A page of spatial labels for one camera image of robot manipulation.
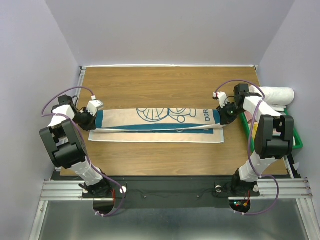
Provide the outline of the teal and cream Doraemon towel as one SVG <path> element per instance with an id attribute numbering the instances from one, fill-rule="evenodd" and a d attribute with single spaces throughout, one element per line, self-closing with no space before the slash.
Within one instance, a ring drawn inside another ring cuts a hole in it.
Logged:
<path id="1" fill-rule="evenodd" d="M 90 131 L 91 142 L 224 143 L 223 126 L 214 109 L 132 108 L 101 110 Z"/>

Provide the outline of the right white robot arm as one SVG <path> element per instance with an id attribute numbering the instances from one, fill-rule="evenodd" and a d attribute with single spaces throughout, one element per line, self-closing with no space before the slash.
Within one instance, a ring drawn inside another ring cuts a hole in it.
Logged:
<path id="1" fill-rule="evenodd" d="M 275 111 L 265 102 L 265 97 L 260 88 L 251 92 L 248 81 L 234 87 L 233 102 L 229 102 L 226 93 L 219 89 L 213 93 L 213 99 L 219 102 L 217 111 L 222 126 L 233 123 L 245 112 L 252 115 L 252 123 L 258 124 L 257 130 L 251 128 L 249 132 L 248 160 L 236 170 L 230 182 L 231 192 L 235 195 L 257 192 L 257 181 L 264 171 L 293 150 L 294 118 Z"/>

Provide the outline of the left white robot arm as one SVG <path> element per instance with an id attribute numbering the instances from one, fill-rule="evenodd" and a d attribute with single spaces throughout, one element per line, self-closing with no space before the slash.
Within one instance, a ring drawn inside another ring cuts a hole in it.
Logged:
<path id="1" fill-rule="evenodd" d="M 50 124 L 39 131 L 41 140 L 57 168 L 70 169 L 84 180 L 80 184 L 85 194 L 105 198 L 111 191 L 110 182 L 102 176 L 102 171 L 88 160 L 88 151 L 81 131 L 96 129 L 98 110 L 103 103 L 95 95 L 87 106 L 77 109 L 73 98 L 68 95 L 58 97 L 58 104 L 52 107 Z"/>

